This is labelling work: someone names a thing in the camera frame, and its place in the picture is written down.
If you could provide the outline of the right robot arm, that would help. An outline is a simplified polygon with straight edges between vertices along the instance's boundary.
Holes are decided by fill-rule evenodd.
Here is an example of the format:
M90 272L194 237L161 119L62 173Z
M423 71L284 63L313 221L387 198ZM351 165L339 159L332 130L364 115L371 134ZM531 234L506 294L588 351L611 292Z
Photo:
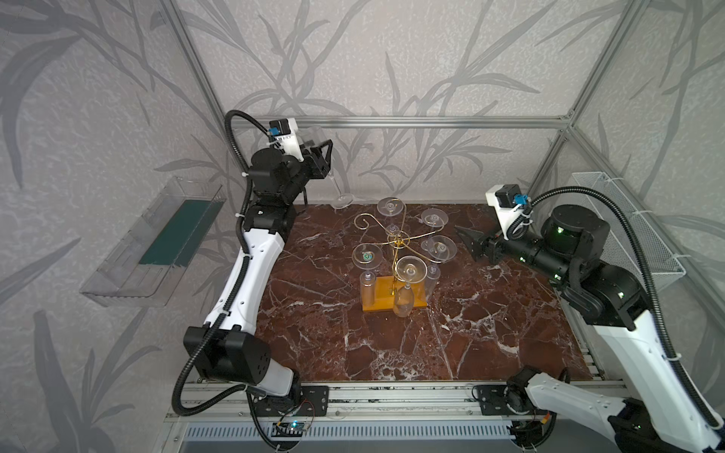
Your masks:
M666 356L651 292L629 270L600 255L610 233L596 213L556 207L540 235L520 239L458 228L474 260L509 257L548 277L561 298L604 339L624 367L634 398L606 398L527 367L509 381L520 398L594 430L622 452L716 452L724 447L720 416L708 423Z

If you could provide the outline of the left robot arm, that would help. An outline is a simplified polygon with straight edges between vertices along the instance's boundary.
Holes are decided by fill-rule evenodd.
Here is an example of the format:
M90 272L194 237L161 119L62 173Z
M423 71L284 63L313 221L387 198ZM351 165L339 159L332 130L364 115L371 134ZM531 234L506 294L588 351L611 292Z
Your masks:
M230 277L204 323L183 338L189 354L177 378L174 398L196 371L203 379L228 381L234 389L252 388L272 398L295 398L295 372L271 355L257 337L257 319L271 272L291 234L298 212L295 200L312 180L332 168L333 142L306 142L301 155L275 147L256 152L247 170L251 198L237 218L240 251Z

